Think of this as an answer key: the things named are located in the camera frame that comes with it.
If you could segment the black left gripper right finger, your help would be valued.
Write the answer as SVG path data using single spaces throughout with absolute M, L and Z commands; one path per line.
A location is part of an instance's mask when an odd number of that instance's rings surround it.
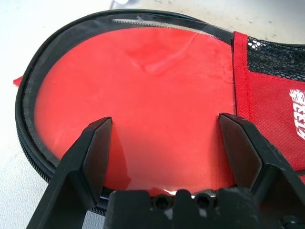
M 250 121 L 219 114 L 227 158 L 238 187 L 251 191 L 268 229 L 305 227 L 305 185 L 282 153 Z

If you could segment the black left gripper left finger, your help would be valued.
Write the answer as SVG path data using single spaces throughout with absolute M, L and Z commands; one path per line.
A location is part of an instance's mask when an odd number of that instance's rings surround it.
M 102 194 L 109 161 L 112 118 L 89 124 L 62 157 L 27 227 L 80 229 Z

